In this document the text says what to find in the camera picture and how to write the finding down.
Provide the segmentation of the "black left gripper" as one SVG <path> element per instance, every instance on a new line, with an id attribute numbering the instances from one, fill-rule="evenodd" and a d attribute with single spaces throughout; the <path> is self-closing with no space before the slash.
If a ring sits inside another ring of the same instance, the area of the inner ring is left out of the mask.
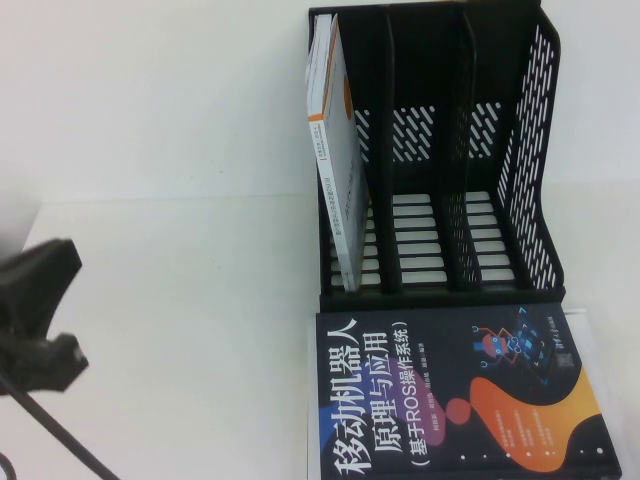
<path id="1" fill-rule="evenodd" d="M 26 392 L 63 393 L 89 366 L 75 335 L 46 340 L 51 301 L 82 267 L 71 239 L 51 239 L 1 261 L 1 373 Z"/>

